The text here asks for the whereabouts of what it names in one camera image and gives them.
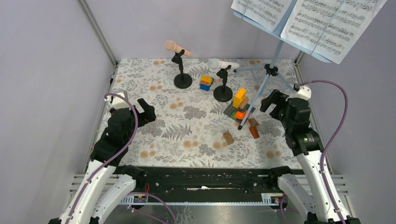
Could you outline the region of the yellow toy block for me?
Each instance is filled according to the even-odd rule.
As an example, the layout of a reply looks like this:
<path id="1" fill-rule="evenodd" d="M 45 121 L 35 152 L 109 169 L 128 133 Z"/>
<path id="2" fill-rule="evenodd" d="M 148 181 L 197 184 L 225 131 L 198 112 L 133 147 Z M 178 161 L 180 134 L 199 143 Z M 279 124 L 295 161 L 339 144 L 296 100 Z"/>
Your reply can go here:
<path id="1" fill-rule="evenodd" d="M 244 101 L 245 96 L 246 96 L 246 89 L 239 88 L 233 99 L 233 103 L 232 103 L 233 107 L 239 108 L 242 102 Z"/>

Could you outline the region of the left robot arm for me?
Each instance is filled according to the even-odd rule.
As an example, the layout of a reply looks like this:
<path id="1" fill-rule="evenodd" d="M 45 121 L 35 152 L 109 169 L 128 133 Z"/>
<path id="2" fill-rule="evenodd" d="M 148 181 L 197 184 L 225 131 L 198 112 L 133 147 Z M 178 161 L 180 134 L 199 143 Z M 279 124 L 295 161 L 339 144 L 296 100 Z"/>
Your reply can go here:
<path id="1" fill-rule="evenodd" d="M 94 144 L 88 168 L 72 201 L 60 217 L 51 224 L 102 224 L 130 191 L 144 188 L 144 172 L 128 166 L 120 180 L 101 197 L 102 190 L 116 171 L 137 134 L 137 129 L 156 119 L 155 108 L 143 98 L 137 100 L 143 112 L 138 112 L 125 97 L 112 94 L 110 118 L 100 139 Z"/>

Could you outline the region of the sheet music page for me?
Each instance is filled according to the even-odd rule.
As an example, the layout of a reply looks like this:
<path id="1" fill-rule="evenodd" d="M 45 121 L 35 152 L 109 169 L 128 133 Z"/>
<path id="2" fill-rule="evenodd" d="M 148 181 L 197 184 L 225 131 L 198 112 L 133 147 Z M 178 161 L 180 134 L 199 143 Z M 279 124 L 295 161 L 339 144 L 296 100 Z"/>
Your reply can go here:
<path id="1" fill-rule="evenodd" d="M 274 31 L 291 4 L 291 0 L 234 0 L 231 9 Z"/>
<path id="2" fill-rule="evenodd" d="M 298 0 L 281 38 L 340 64 L 386 0 Z"/>

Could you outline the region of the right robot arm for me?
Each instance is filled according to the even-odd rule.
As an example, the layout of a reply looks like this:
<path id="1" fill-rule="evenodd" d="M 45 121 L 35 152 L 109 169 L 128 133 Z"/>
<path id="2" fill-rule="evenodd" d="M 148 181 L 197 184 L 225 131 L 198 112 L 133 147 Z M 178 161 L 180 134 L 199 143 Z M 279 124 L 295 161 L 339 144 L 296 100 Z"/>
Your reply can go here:
<path id="1" fill-rule="evenodd" d="M 360 220 L 351 216 L 333 180 L 325 175 L 324 147 L 318 133 L 310 127 L 310 97 L 309 87 L 304 86 L 291 96 L 274 90 L 262 100 L 261 112 L 275 105 L 270 116 L 281 122 L 286 143 L 303 169 L 311 191 L 308 193 L 298 183 L 287 166 L 270 170 L 269 189 L 283 191 L 306 224 L 358 224 Z"/>

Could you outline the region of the light blue music stand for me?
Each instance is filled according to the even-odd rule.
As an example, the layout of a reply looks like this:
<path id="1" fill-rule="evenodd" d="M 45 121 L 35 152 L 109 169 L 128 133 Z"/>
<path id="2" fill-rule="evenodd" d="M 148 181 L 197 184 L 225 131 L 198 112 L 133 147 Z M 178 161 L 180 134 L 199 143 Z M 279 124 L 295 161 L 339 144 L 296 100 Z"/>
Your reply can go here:
<path id="1" fill-rule="evenodd" d="M 290 14 L 291 14 L 291 12 L 292 12 L 292 10 L 293 10 L 293 8 L 294 8 L 296 2 L 297 2 L 297 0 L 292 0 L 291 6 L 290 6 L 289 9 L 286 11 L 286 14 L 285 14 L 284 17 L 281 19 L 280 23 L 278 24 L 278 26 L 275 28 L 274 31 L 269 31 L 269 30 L 267 30 L 265 27 L 261 26 L 261 25 L 258 24 L 257 22 L 255 22 L 255 21 L 249 19 L 248 17 L 244 17 L 242 14 L 240 14 L 240 13 L 238 13 L 238 12 L 236 12 L 236 11 L 234 10 L 234 15 L 236 15 L 238 18 L 240 18 L 240 19 L 242 19 L 242 20 L 244 20 L 244 21 L 246 21 L 246 22 L 248 22 L 248 23 L 250 23 L 250 24 L 256 26 L 257 28 L 259 28 L 259 29 L 261 29 L 261 30 L 263 30 L 263 31 L 265 31 L 265 32 L 267 32 L 267 33 L 269 33 L 269 34 L 271 34 L 272 36 L 276 37 L 276 38 L 279 40 L 278 45 L 277 45 L 277 47 L 276 47 L 276 50 L 275 50 L 275 52 L 274 52 L 273 58 L 272 58 L 272 60 L 271 60 L 271 63 L 270 63 L 270 64 L 268 65 L 268 67 L 267 67 L 267 71 L 268 71 L 268 72 L 267 72 L 267 75 L 266 75 L 266 76 L 268 76 L 268 77 L 269 77 L 270 75 L 273 75 L 273 76 L 275 75 L 275 73 L 273 72 L 274 66 L 275 66 L 276 61 L 277 61 L 278 58 L 279 58 L 279 54 L 280 54 L 280 51 L 281 51 L 282 46 L 283 46 L 284 43 L 287 43 L 287 44 L 289 44 L 289 45 L 291 45 L 291 46 L 293 46 L 293 47 L 299 49 L 300 51 L 302 51 L 302 52 L 304 52 L 304 53 L 306 53 L 306 54 L 308 54 L 308 55 L 311 55 L 307 49 L 305 49 L 305 48 L 303 48 L 303 47 L 301 47 L 301 46 L 298 46 L 298 45 L 296 45 L 296 44 L 294 44 L 294 43 L 291 43 L 291 42 L 289 42 L 289 41 L 287 41 L 287 40 L 281 38 L 282 30 L 283 30 L 283 28 L 284 28 L 284 26 L 285 26 L 285 24 L 286 24 L 286 22 L 287 22 L 287 20 L 288 20 L 288 18 L 289 18 L 289 16 L 290 16 Z M 311 56 L 313 56 L 314 58 L 316 58 L 316 59 L 318 59 L 318 60 L 320 60 L 320 61 L 323 61 L 323 62 L 326 62 L 326 63 L 332 63 L 330 60 L 325 59 L 324 57 L 322 57 L 322 56 L 320 56 L 320 55 L 318 55 L 318 54 L 313 54 L 313 55 L 311 55 Z"/>

